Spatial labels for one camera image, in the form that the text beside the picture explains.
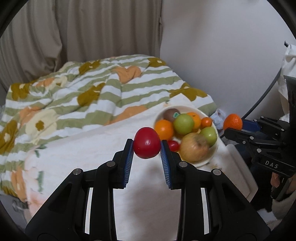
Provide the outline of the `person right hand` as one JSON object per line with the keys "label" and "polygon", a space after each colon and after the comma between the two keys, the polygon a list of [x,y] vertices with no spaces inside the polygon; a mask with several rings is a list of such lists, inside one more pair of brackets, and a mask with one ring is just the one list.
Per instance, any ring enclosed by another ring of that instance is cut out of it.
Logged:
{"label": "person right hand", "polygon": [[280,177],[279,177],[279,175],[277,173],[272,173],[270,183],[274,188],[279,187],[279,185],[280,185]]}

